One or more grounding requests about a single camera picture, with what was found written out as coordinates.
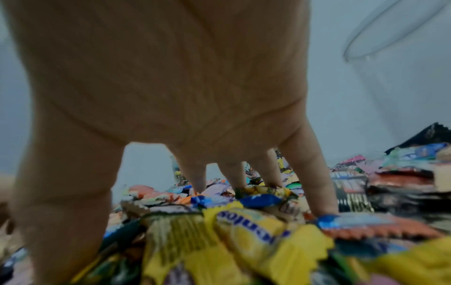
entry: finger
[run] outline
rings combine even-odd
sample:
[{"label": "finger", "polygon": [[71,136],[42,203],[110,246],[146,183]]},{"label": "finger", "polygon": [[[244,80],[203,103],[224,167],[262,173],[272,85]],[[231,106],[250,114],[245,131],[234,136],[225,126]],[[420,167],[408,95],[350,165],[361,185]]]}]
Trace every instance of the finger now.
[{"label": "finger", "polygon": [[124,147],[56,108],[35,111],[11,197],[11,212],[35,269],[34,283],[63,284],[94,260]]},{"label": "finger", "polygon": [[206,165],[191,162],[177,161],[180,172],[185,176],[193,186],[193,189],[202,193],[207,185]]},{"label": "finger", "polygon": [[280,167],[274,149],[270,149],[261,156],[255,157],[248,162],[260,174],[265,185],[283,186]]},{"label": "finger", "polygon": [[297,174],[312,213],[316,216],[338,213],[329,169],[307,119],[279,149]]},{"label": "finger", "polygon": [[244,165],[242,162],[218,163],[218,166],[233,188],[246,187],[246,176],[244,175]]}]

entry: black candy wrapper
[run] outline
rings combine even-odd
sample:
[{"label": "black candy wrapper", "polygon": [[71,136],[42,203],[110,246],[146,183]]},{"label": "black candy wrapper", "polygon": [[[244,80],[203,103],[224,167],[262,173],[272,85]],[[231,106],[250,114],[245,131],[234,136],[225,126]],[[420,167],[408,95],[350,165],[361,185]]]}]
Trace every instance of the black candy wrapper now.
[{"label": "black candy wrapper", "polygon": [[389,154],[392,150],[394,150],[397,147],[405,148],[411,146],[423,146],[442,142],[451,143],[451,130],[436,122],[425,128],[418,134],[414,135],[410,139],[406,140],[402,144],[386,150],[385,153]]}]

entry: wall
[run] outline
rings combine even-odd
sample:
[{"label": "wall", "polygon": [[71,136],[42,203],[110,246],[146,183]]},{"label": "wall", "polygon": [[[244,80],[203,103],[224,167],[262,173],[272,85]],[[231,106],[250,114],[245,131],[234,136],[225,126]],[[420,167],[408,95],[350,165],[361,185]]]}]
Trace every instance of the wall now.
[{"label": "wall", "polygon": [[[383,0],[315,0],[312,3],[308,116],[329,162],[385,150],[395,144],[370,97],[342,60],[351,31]],[[0,44],[0,172],[14,173],[29,131],[29,98],[23,71],[10,42]],[[147,184],[165,190],[173,183],[168,150],[131,144],[113,187]],[[210,165],[207,178],[221,176]]]}]

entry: skin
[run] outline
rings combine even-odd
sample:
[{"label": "skin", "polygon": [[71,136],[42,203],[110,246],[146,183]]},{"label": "skin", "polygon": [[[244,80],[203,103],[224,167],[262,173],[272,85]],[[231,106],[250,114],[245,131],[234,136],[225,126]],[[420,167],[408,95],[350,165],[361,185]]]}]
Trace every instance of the skin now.
[{"label": "skin", "polygon": [[93,259],[124,147],[163,143],[194,189],[217,162],[281,185],[278,146],[314,214],[337,212],[305,116],[306,0],[2,0],[32,89],[11,209],[36,284]]}]

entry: clear plastic container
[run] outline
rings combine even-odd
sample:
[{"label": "clear plastic container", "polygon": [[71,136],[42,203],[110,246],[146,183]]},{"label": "clear plastic container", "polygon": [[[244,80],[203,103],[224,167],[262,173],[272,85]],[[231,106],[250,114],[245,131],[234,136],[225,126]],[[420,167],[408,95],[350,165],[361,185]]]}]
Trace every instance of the clear plastic container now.
[{"label": "clear plastic container", "polygon": [[402,142],[429,124],[451,126],[451,0],[388,0],[343,54]]}]

